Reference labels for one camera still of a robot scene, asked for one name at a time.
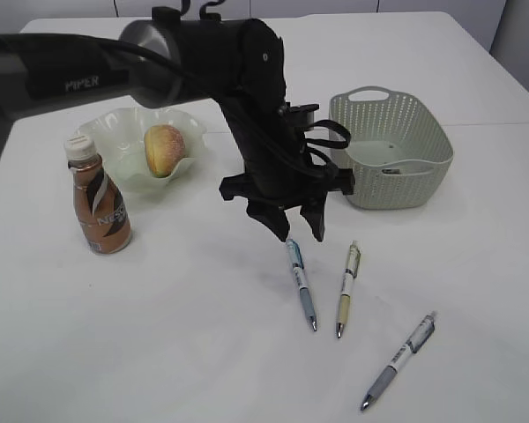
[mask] white tabletop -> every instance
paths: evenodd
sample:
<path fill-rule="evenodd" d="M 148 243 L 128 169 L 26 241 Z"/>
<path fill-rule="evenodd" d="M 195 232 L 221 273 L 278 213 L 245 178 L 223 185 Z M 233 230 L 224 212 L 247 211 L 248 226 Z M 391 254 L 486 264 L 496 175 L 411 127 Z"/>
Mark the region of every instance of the white tabletop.
<path fill-rule="evenodd" d="M 38 19 L 27 33 L 85 33 L 118 38 L 134 19 Z M 287 99 L 319 103 L 365 85 L 417 96 L 443 125 L 529 122 L 529 93 L 454 19 L 441 12 L 312 15 L 266 19 L 286 47 Z M 132 105 L 112 100 L 103 107 Z M 217 105 L 203 113 L 209 131 L 228 131 Z M 97 109 L 88 108 L 90 118 Z"/>
<path fill-rule="evenodd" d="M 113 104 L 20 121 L 1 160 L 0 422 L 529 421 L 529 124 L 446 127 L 456 156 L 421 208 L 330 194 L 323 243 L 291 212 L 314 334 L 283 245 L 220 198 L 242 171 L 229 134 L 206 135 L 207 154 L 160 195 L 124 194 L 126 249 L 87 249 L 61 142 Z M 363 257 L 338 341 L 352 239 Z M 359 416 L 432 309 L 435 335 Z"/>

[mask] black robotic arm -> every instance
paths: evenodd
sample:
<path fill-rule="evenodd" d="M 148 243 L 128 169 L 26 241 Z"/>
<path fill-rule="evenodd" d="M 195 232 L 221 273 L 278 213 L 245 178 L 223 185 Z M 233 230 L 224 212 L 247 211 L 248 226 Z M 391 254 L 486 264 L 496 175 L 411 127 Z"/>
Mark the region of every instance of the black robotic arm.
<path fill-rule="evenodd" d="M 282 241 L 289 230 L 284 210 L 301 206 L 321 241 L 327 192 L 351 193 L 354 178 L 309 144 L 345 148 L 348 131 L 331 121 L 312 123 L 317 105 L 286 103 L 282 40 L 267 25 L 200 15 L 182 21 L 179 11 L 154 8 L 153 19 L 132 22 L 119 41 L 0 35 L 0 156 L 13 123 L 30 115 L 125 94 L 148 108 L 213 98 L 245 165 L 243 174 L 222 181 L 223 198 L 246 197 L 247 213 Z M 309 140 L 304 131 L 313 126 L 343 141 Z M 314 164 L 312 154 L 325 164 Z"/>

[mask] ballpoint pen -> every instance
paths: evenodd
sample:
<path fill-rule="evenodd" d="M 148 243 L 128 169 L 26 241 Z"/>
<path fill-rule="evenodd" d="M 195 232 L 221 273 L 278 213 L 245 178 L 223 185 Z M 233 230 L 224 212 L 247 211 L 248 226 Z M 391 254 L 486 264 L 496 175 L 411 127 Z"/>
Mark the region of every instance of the ballpoint pen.
<path fill-rule="evenodd" d="M 351 292 L 353 284 L 359 270 L 361 261 L 361 251 L 353 241 L 349 252 L 346 255 L 345 273 L 343 274 L 343 286 L 341 287 L 341 296 L 339 298 L 339 311 L 337 313 L 337 338 L 343 336 L 343 330 L 349 317 L 349 308 L 351 307 Z"/>
<path fill-rule="evenodd" d="M 435 331 L 436 316 L 436 311 L 432 312 L 430 315 L 426 315 L 419 326 L 414 330 L 414 333 L 412 333 L 407 339 L 406 343 L 402 345 L 398 352 L 396 352 L 396 355 L 391 359 L 390 364 L 386 366 L 383 372 L 378 376 L 378 379 L 376 379 L 376 382 L 370 387 L 367 395 L 362 400 L 362 412 L 372 406 L 372 404 L 380 398 L 399 370 L 406 364 L 407 360 L 413 354 L 416 354 L 423 344 L 425 344 L 425 341 L 427 341 L 433 334 Z"/>
<path fill-rule="evenodd" d="M 300 302 L 302 303 L 303 312 L 308 319 L 311 329 L 317 330 L 317 318 L 314 304 L 311 301 L 311 295 L 309 294 L 308 280 L 303 270 L 302 254 L 300 253 L 300 247 L 296 241 L 292 238 L 286 240 L 286 246 L 288 249 L 288 255 L 290 257 L 290 263 L 292 264 L 292 272 L 294 274 L 294 280 L 298 285 L 300 292 Z"/>

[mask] coffee bottle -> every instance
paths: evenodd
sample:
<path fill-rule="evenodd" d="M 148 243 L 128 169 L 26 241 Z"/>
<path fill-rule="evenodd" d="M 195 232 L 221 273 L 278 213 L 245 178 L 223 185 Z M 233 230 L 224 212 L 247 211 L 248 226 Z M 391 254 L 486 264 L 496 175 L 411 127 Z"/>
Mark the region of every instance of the coffee bottle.
<path fill-rule="evenodd" d="M 76 136 L 64 143 L 64 150 L 74 177 L 74 209 L 88 245 L 101 254 L 123 249 L 131 239 L 130 220 L 94 141 Z"/>

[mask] pen grip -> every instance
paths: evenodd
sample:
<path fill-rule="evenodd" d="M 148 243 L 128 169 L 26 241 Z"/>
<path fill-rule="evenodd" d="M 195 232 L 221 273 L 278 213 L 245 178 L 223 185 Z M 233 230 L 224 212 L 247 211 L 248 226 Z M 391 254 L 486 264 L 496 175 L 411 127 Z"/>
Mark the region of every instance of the pen grip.
<path fill-rule="evenodd" d="M 300 289 L 300 301 L 302 302 L 303 312 L 306 314 L 306 317 L 316 317 L 316 310 L 314 309 L 313 302 L 311 302 L 311 295 L 309 294 L 308 288 Z"/>
<path fill-rule="evenodd" d="M 370 387 L 367 395 L 371 395 L 376 399 L 380 398 L 397 373 L 395 368 L 386 366 L 384 371 L 378 376 L 378 379 L 376 379 L 376 382 L 374 382 L 374 385 Z"/>
<path fill-rule="evenodd" d="M 341 295 L 339 300 L 339 312 L 337 315 L 337 323 L 346 324 L 349 318 L 349 306 L 351 304 L 351 297 L 348 295 Z"/>

